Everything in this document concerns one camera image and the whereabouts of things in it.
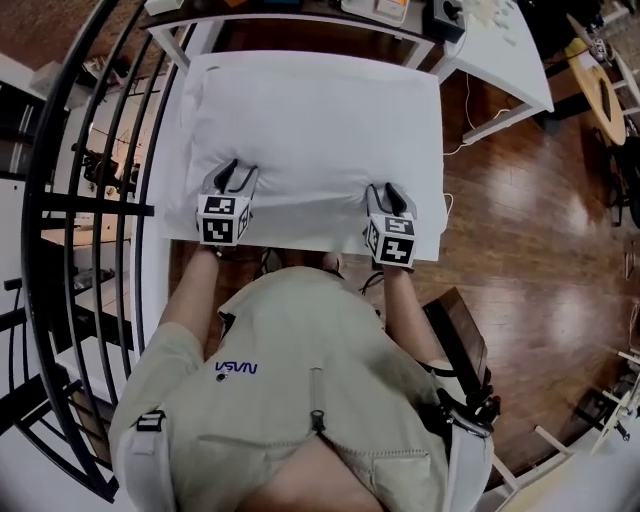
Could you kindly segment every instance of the shoulder strap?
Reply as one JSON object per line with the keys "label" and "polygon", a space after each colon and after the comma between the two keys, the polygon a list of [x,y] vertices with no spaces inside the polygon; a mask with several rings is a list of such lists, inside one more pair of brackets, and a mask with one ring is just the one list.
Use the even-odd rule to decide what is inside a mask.
{"label": "shoulder strap", "polygon": [[164,411],[143,414],[122,435],[114,461],[120,485],[141,512],[176,512]]}

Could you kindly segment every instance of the cable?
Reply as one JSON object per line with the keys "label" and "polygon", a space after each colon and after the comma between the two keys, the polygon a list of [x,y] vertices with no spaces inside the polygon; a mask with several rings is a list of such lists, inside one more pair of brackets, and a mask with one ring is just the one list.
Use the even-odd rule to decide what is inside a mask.
{"label": "cable", "polygon": [[443,154],[443,156],[455,155],[458,151],[460,151],[465,146],[471,146],[471,144],[467,144],[466,142],[463,142],[462,144],[460,144],[458,146],[458,149],[456,149],[455,151],[452,151],[451,153],[442,153],[442,154]]}
{"label": "cable", "polygon": [[362,288],[360,288],[358,291],[360,293],[362,293],[362,295],[366,295],[367,294],[367,290],[369,288],[371,288],[372,286],[376,286],[378,284],[380,284],[382,281],[384,281],[384,272],[380,271],[380,272],[375,272],[374,274],[371,274],[369,276],[369,279],[367,279],[364,283],[364,285],[362,286]]}
{"label": "cable", "polygon": [[252,258],[246,258],[246,259],[242,259],[242,258],[241,259],[237,259],[237,258],[231,257],[229,254],[223,253],[217,245],[211,245],[210,247],[213,250],[213,252],[215,253],[215,255],[218,258],[220,258],[220,260],[229,261],[231,263],[251,263],[252,261],[258,261],[258,260],[262,259],[262,257],[264,256],[264,254],[266,252],[271,250],[271,249],[264,249],[260,253],[260,256],[254,256]]}
{"label": "cable", "polygon": [[[469,73],[466,74],[467,75],[467,97],[464,100],[464,113],[467,116],[467,122],[469,123],[469,126],[471,126],[472,129],[476,129],[476,126],[471,122],[471,116],[469,116],[469,97],[471,96],[471,87],[469,86]],[[496,119],[500,114],[504,113],[504,112],[509,112],[511,109],[510,108],[501,108],[500,110],[498,110],[498,113],[493,116],[493,118],[491,119],[492,121],[494,119]],[[451,153],[443,153],[443,156],[452,156],[455,155],[458,151],[460,151],[463,147],[465,146],[471,146],[471,144],[473,143],[468,143],[468,142],[462,142],[455,151],[452,151]]]}
{"label": "cable", "polygon": [[449,203],[449,208],[447,208],[447,219],[449,218],[449,213],[451,213],[451,208],[453,208],[453,194],[443,194],[444,196],[449,196],[451,198],[451,202]]}
{"label": "cable", "polygon": [[551,62],[547,62],[547,64],[549,66],[555,66],[556,64],[560,64],[561,62],[567,62],[568,60],[575,59],[576,57],[580,57],[580,55],[582,55],[583,53],[588,52],[588,51],[589,51],[589,47],[585,48],[581,52],[576,53],[575,55],[565,56],[562,59],[558,59],[558,60],[554,60],[554,61],[551,61]]}
{"label": "cable", "polygon": [[[471,118],[469,117],[469,96],[471,96],[471,87],[469,87],[469,73],[467,73],[467,98],[464,100],[464,111],[467,114],[467,121],[469,122],[469,126],[471,126],[471,128],[475,130],[476,127],[471,122]],[[491,118],[491,120],[493,121],[503,112],[509,112],[510,110],[511,109],[509,108],[501,108],[500,110],[498,110],[498,113]]]}

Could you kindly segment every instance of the person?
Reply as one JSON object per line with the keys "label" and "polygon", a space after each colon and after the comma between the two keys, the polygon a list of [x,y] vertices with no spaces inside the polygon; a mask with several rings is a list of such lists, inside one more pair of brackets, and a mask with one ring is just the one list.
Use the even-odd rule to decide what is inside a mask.
{"label": "person", "polygon": [[414,408],[437,403],[417,361],[439,347],[410,274],[384,268],[385,329],[329,260],[241,289],[204,361],[219,264],[200,246],[116,408],[113,459],[161,409],[178,510],[442,510],[444,443]]}

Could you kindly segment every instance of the white pillow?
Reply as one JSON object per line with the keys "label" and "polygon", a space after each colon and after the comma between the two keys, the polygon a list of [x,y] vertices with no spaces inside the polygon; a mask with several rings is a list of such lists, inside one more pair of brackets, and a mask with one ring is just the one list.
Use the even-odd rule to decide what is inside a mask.
{"label": "white pillow", "polygon": [[392,181],[418,208],[416,257],[437,259],[433,240],[446,226],[437,80],[428,87],[401,76],[373,80],[295,65],[192,63],[181,111],[187,174],[183,187],[175,180],[167,187],[165,220],[181,223],[197,239],[203,178],[238,158],[260,169],[243,244],[367,254],[365,189]]}

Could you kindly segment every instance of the beige t-shirt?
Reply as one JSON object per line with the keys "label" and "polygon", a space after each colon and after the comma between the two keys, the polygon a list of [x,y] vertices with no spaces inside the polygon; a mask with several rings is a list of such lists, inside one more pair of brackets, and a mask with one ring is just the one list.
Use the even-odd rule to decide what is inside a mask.
{"label": "beige t-shirt", "polygon": [[206,362],[184,328],[158,328],[116,409],[112,453],[163,404],[181,510],[235,510],[317,435],[311,413],[321,411],[317,430],[390,511],[441,510],[444,445],[412,406],[435,402],[432,377],[370,304],[343,280],[296,267],[260,278],[220,312],[235,321]]}

